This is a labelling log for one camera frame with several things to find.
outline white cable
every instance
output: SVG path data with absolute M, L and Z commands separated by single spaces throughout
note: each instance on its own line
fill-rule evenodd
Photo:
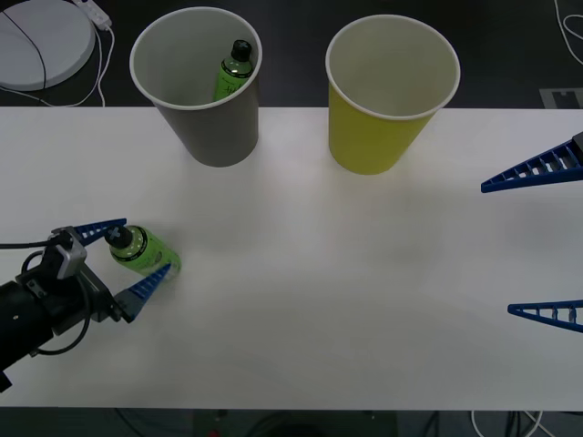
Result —
M 532 434 L 535 433 L 535 431 L 537 430 L 538 427 L 540 427 L 541 430 L 543 430 L 548 435 L 550 435 L 550 437 L 555 437 L 553 434 L 551 434 L 550 432 L 548 432 L 548 430 L 546 428 L 544 428 L 540 424 L 540 420 L 543 417 L 543 412 L 538 412 L 538 417 L 536 419 L 534 417 L 532 417 L 529 412 L 525 412 L 525 413 L 528 415 L 528 417 L 530 419 L 532 419 L 532 421 L 535 423 L 535 425 L 530 429 L 530 431 L 524 437 L 530 437 Z M 472 425 L 474 426 L 474 431 L 476 432 L 476 434 L 478 435 L 478 437 L 484 437 L 484 434 L 481 433 L 480 430 L 477 429 L 477 425 L 476 425 L 476 412 L 475 411 L 471 411 L 470 412 L 470 417 L 472 419 Z
M 73 103 L 71 105 L 51 105 L 50 103 L 46 102 L 42 98 L 34 97 L 34 96 L 31 96 L 30 94 L 27 94 L 27 93 L 15 91 L 14 89 L 4 88 L 3 86 L 0 86 L 0 89 L 2 91 L 5 91 L 6 93 L 18 94 L 19 96 L 22 96 L 22 97 L 32 98 L 36 101 L 40 101 L 40 103 L 47 105 L 48 107 L 78 107 L 79 105 L 82 105 L 83 103 L 85 103 L 85 101 L 88 98 L 91 97 L 91 95 L 95 91 L 95 88 L 99 87 L 99 85 L 101 83 L 101 78 L 103 77 L 103 74 L 105 73 L 105 68 L 107 68 L 107 67 L 105 67 L 103 73 L 101 72 L 101 61 L 103 59 L 103 51 L 101 48 L 101 37 L 99 36 L 99 32 L 97 31 L 97 29 L 95 27 L 94 27 L 94 31 L 95 31 L 95 35 L 97 37 L 97 45 L 99 47 L 99 65 L 97 66 L 97 76 L 95 79 L 95 83 L 93 84 L 91 91 L 89 91 L 89 93 L 83 98 L 83 100 L 80 100 L 80 101 Z M 112 51 L 113 51 L 113 45 L 109 48 L 109 56 L 111 56 Z M 104 107 L 106 105 L 106 101 L 105 101 L 105 98 L 103 97 L 103 94 L 101 94 L 101 89 L 99 89 L 99 94 L 101 95 L 101 106 Z
M 116 36 L 113 33 L 113 30 L 111 30 L 111 27 L 106 25 L 106 30 L 111 34 L 111 46 L 109 47 L 109 53 L 107 54 L 106 64 L 103 66 L 103 73 L 101 73 L 101 77 L 97 81 L 97 91 L 99 91 L 99 95 L 101 96 L 102 107 L 106 107 L 106 98 L 103 97 L 103 91 L 101 91 L 101 79 L 106 75 L 107 67 L 109 66 L 109 59 L 111 59 L 111 54 L 113 53 L 113 46 L 116 44 Z
M 535 419 L 533 417 L 532 414 L 530 414 L 529 412 L 524 412 L 524 414 L 526 414 L 528 416 L 528 418 L 532 421 L 532 422 L 536 422 L 537 419 Z M 540 428 L 542 430 L 542 432 L 544 432 L 548 437 L 555 437 L 555 435 L 553 433 L 551 433 L 551 431 L 549 431 L 547 428 L 545 428 L 542 423 L 538 423 L 538 428 Z
M 484 434 L 480 432 L 480 430 L 477 429 L 477 425 L 476 425 L 476 412 L 472 410 L 472 412 L 470 412 L 470 417 L 472 418 L 472 425 L 474 425 L 474 431 L 476 432 L 476 434 L 478 435 L 478 437 L 484 437 Z
M 555 12 L 557 13 L 557 23 L 558 23 L 558 28 L 560 29 L 560 31 L 561 31 L 561 35 L 563 36 L 563 39 L 565 40 L 565 44 L 567 45 L 568 52 L 571 54 L 571 56 L 573 56 L 573 57 L 575 58 L 575 60 L 576 60 L 577 62 L 579 62 L 579 63 L 580 63 L 582 66 L 583 66 L 583 61 L 581 61 L 581 59 L 579 59 L 579 58 L 578 58 L 578 56 L 577 56 L 577 55 L 575 55 L 575 53 L 573 52 L 573 49 L 571 49 L 571 45 L 568 43 L 567 35 L 565 35 L 565 29 L 567 29 L 567 31 L 568 31 L 568 32 L 569 32 L 571 35 L 573 35 L 573 36 L 576 36 L 577 38 L 579 38 L 579 39 L 582 39 L 582 40 L 583 40 L 583 37 L 582 37 L 581 35 L 579 35 L 579 34 L 576 34 L 576 33 L 575 33 L 575 32 L 573 32 L 571 29 L 569 29 L 569 28 L 568 28 L 568 26 L 567 26 L 567 20 L 568 20 L 569 18 L 583 18 L 583 15 L 567 15 L 567 16 L 566 16 L 566 17 L 563 19 L 563 21 L 561 22 L 561 15 L 560 15 L 560 13 L 558 12 L 558 1 L 557 1 L 557 0 L 554 0 L 554 1 L 555 1 Z

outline white cup rim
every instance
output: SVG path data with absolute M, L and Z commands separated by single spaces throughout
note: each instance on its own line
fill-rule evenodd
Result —
M 231 17 L 235 18 L 236 20 L 240 21 L 245 26 L 247 26 L 249 28 L 249 30 L 251 31 L 251 34 L 255 38 L 255 41 L 257 42 L 257 47 L 255 47 L 255 50 L 257 50 L 257 63 L 253 67 L 253 73 L 249 77 L 249 80 L 247 82 L 245 82 L 245 85 L 243 85 L 241 88 L 239 88 L 236 92 L 234 92 L 230 96 L 225 97 L 225 98 L 222 98 L 221 100 L 218 100 L 216 102 L 211 102 L 211 103 L 207 103 L 207 104 L 204 104 L 204 105 L 191 105 L 191 106 L 174 105 L 172 103 L 165 102 L 164 100 L 160 100 L 159 98 L 152 96 L 139 83 L 138 79 L 136 78 L 136 71 L 134 70 L 134 57 L 136 55 L 136 49 L 138 48 L 139 43 L 143 39 L 144 35 L 147 34 L 154 26 L 158 25 L 159 23 L 161 23 L 161 22 L 163 22 L 165 20 L 168 20 L 169 18 L 171 18 L 174 15 L 184 14 L 184 13 L 186 13 L 188 11 L 193 11 L 193 10 L 196 10 L 196 11 L 213 11 L 213 12 L 219 12 L 219 13 L 222 13 L 222 14 L 225 14 L 225 15 L 230 15 Z M 138 39 L 136 39 L 136 42 L 134 43 L 133 47 L 131 48 L 131 53 L 129 55 L 129 73 L 131 74 L 131 79 L 134 81 L 134 85 L 138 88 L 139 92 L 142 93 L 145 97 L 147 97 L 150 101 L 152 101 L 156 105 L 160 105 L 161 107 L 167 107 L 169 109 L 177 109 L 177 110 L 182 110 L 182 111 L 201 111 L 201 110 L 204 110 L 204 109 L 210 109 L 212 107 L 219 107 L 220 105 L 224 105 L 224 104 L 230 102 L 233 98 L 237 98 L 237 96 L 239 96 L 243 92 L 245 92 L 245 90 L 249 86 L 251 86 L 251 83 L 253 82 L 253 80 L 255 80 L 255 77 L 257 77 L 257 75 L 259 74 L 259 70 L 260 70 L 260 67 L 261 67 L 261 61 L 262 60 L 263 60 L 263 47 L 261 45 L 261 40 L 259 38 L 259 35 L 255 31 L 255 29 L 253 28 L 253 26 L 250 25 L 244 18 L 241 18 L 240 16 L 238 16 L 237 14 L 232 13 L 231 11 L 227 11 L 225 9 L 220 9 L 219 7 L 208 7 L 208 6 L 186 7 L 186 8 L 183 8 L 183 9 L 179 9 L 178 11 L 170 12 L 169 14 L 166 14 L 166 15 L 161 16 L 159 19 L 157 19 L 156 21 L 152 22 L 148 27 L 146 27 L 139 34 Z
M 394 20 L 408 21 L 410 23 L 413 23 L 415 25 L 419 25 L 419 26 L 429 30 L 432 34 L 437 36 L 439 39 L 441 39 L 445 43 L 447 50 L 449 51 L 450 55 L 452 56 L 452 58 L 455 61 L 455 83 L 454 83 L 454 86 L 452 87 L 452 90 L 449 93 L 449 95 L 439 105 L 437 105 L 436 107 L 432 107 L 431 109 L 429 109 L 425 112 L 422 112 L 421 114 L 414 114 L 412 116 L 387 116 L 385 114 L 380 114 L 378 112 L 371 111 L 370 109 L 367 109 L 366 107 L 362 107 L 362 106 L 358 105 L 357 103 L 353 102 L 348 96 L 346 96 L 344 94 L 344 92 L 338 87 L 338 85 L 336 84 L 336 81 L 332 77 L 332 72 L 330 70 L 330 54 L 332 52 L 332 48 L 334 47 L 334 44 L 336 43 L 336 40 L 342 34 L 344 34 L 346 31 L 348 31 L 351 27 L 353 27 L 355 25 L 359 25 L 360 23 L 363 23 L 366 21 L 372 21 L 372 20 L 377 20 L 377 19 L 394 19 Z M 449 43 L 449 41 L 447 41 L 447 39 L 445 39 L 445 37 L 443 35 L 441 35 L 439 32 L 437 32 L 435 29 L 433 29 L 430 25 L 427 25 L 419 20 L 415 20 L 414 18 L 410 18 L 408 16 L 384 14 L 384 15 L 369 15 L 369 16 L 366 16 L 364 18 L 360 18 L 358 20 L 352 21 L 351 23 L 349 23 L 348 25 L 343 27 L 334 36 L 334 38 L 332 39 L 332 41 L 328 45 L 328 50 L 326 51 L 326 74 L 328 75 L 328 80 L 330 81 L 332 88 L 334 88 L 334 91 L 336 91 L 338 93 L 338 95 L 346 103 L 348 103 L 351 107 L 355 108 L 356 110 L 358 110 L 360 112 L 364 112 L 365 114 L 368 114 L 369 116 L 382 118 L 384 120 L 406 121 L 406 120 L 417 120 L 419 118 L 425 118 L 425 117 L 431 116 L 432 114 L 437 112 L 437 110 L 439 110 L 442 107 L 444 107 L 445 105 L 447 105 L 450 102 L 450 100 L 454 97 L 455 92 L 457 91 L 457 88 L 459 87 L 459 82 L 460 82 L 460 78 L 461 78 L 461 68 L 459 65 L 459 59 L 457 58 L 457 53 L 455 52 L 452 45 Z

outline white round device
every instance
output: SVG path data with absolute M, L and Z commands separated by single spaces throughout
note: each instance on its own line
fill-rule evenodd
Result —
M 75 5 L 62 0 L 30 0 L 5 12 L 38 47 L 45 61 L 46 87 L 70 78 L 93 52 L 93 25 Z M 38 53 L 4 14 L 0 14 L 0 86 L 18 91 L 43 87 Z

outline dark floor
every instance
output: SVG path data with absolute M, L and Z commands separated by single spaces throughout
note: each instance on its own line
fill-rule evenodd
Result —
M 2 409 L 0 430 L 5 437 L 206 437 L 217 430 L 220 437 L 269 436 L 284 423 L 316 424 L 327 437 L 436 437 L 476 435 L 468 412 L 260 412 L 231 411 L 217 421 L 216 411 L 111 409 Z M 479 412 L 476 422 L 486 436 L 503 436 L 506 412 Z M 521 414 L 508 435 L 524 435 L 532 422 Z M 546 412 L 541 423 L 557 437 L 583 434 L 583 417 Z M 306 434 L 293 434 L 307 437 Z M 545 435 L 538 430 L 533 437 Z
M 4 9 L 20 0 L 0 0 Z M 583 13 L 580 0 L 558 0 L 561 15 Z M 148 106 L 134 87 L 128 59 L 139 33 L 160 16 L 211 5 L 247 19 L 262 40 L 261 105 L 326 107 L 326 47 L 353 20 L 375 14 L 417 18 L 443 33 L 462 65 L 462 82 L 450 107 L 543 107 L 541 88 L 583 87 L 583 66 L 568 53 L 553 0 L 97 0 L 111 16 L 117 42 L 103 90 L 108 106 Z M 569 24 L 583 34 L 583 20 Z M 109 47 L 109 35 L 102 36 Z M 583 56 L 583 41 L 569 37 Z M 74 77 L 41 93 L 53 105 L 79 101 L 93 86 L 97 50 Z M 0 106 L 34 106 L 0 92 Z M 97 93 L 86 105 L 98 106 Z

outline plug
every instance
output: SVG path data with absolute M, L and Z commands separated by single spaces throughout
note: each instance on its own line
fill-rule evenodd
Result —
M 72 0 L 72 2 L 95 23 L 97 29 L 106 30 L 111 27 L 111 18 L 93 0 Z

